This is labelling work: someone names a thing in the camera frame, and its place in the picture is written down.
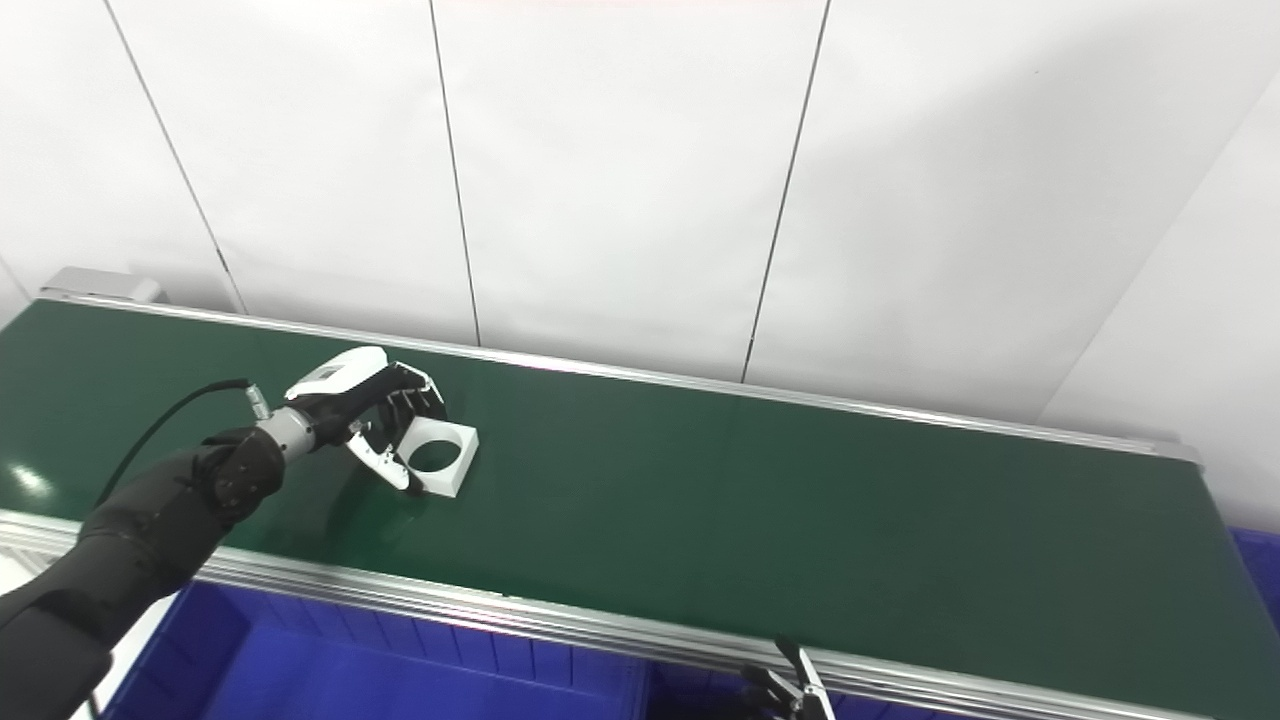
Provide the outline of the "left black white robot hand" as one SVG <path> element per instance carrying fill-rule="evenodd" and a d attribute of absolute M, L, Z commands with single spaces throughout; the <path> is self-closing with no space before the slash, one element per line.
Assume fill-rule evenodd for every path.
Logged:
<path fill-rule="evenodd" d="M 394 489 L 426 493 L 398 450 L 415 419 L 447 419 L 445 401 L 426 373 L 389 360 L 380 346 L 362 346 L 323 363 L 284 398 L 306 418 L 315 445 L 342 445 Z"/>

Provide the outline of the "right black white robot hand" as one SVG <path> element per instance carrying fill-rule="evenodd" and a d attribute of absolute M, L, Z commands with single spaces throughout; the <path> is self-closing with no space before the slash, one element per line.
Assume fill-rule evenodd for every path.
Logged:
<path fill-rule="evenodd" d="M 774 646 L 792 667 L 796 682 L 758 664 L 744 664 L 739 675 L 748 683 L 742 697 L 748 719 L 836 719 L 835 706 L 809 653 L 786 635 Z"/>

